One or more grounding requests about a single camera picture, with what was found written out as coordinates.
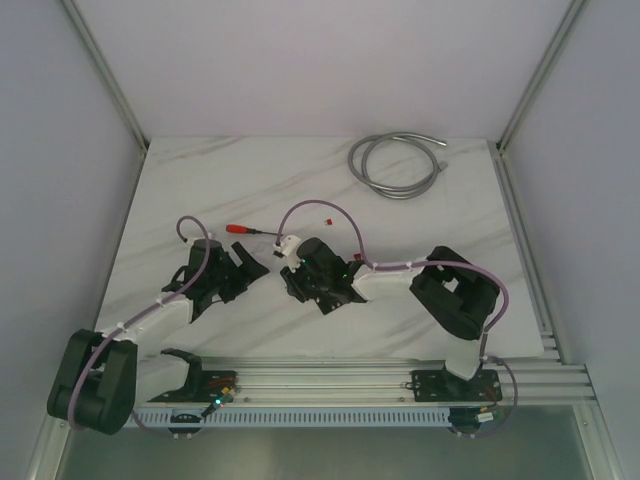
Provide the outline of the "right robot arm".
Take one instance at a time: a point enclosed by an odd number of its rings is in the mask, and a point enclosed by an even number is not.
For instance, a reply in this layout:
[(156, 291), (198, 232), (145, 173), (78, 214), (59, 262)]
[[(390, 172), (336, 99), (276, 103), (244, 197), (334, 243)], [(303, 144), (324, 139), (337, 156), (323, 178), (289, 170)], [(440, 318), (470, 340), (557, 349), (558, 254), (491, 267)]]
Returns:
[(464, 399), (478, 387), (488, 318), (498, 299), (507, 297), (489, 272), (445, 246), (414, 262), (368, 265), (363, 258), (345, 261), (316, 237), (290, 235), (275, 244), (275, 255), (286, 262), (280, 275), (287, 293), (301, 303), (314, 302), (324, 315), (382, 298), (417, 301), (448, 334), (444, 390)]

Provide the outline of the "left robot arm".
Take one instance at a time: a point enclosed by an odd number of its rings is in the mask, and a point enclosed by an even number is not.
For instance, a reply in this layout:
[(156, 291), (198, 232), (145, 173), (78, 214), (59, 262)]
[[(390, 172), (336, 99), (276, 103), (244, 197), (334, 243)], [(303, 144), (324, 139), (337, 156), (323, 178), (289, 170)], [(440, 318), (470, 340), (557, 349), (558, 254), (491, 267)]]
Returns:
[(46, 411), (75, 427), (112, 435), (148, 401), (192, 402), (205, 393), (202, 359), (169, 347), (169, 336), (217, 302), (227, 304), (269, 270), (240, 243), (197, 239), (188, 261), (133, 319), (80, 329), (66, 345)]

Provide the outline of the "black fuse box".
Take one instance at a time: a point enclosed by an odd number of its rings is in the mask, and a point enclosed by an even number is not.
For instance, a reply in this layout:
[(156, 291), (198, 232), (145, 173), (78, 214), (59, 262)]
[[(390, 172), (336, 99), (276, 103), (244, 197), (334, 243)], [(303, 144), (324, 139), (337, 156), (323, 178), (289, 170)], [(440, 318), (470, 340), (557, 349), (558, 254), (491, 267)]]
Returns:
[(349, 304), (351, 300), (348, 297), (335, 297), (331, 295), (320, 295), (315, 299), (316, 305), (323, 315), (334, 312), (345, 304)]

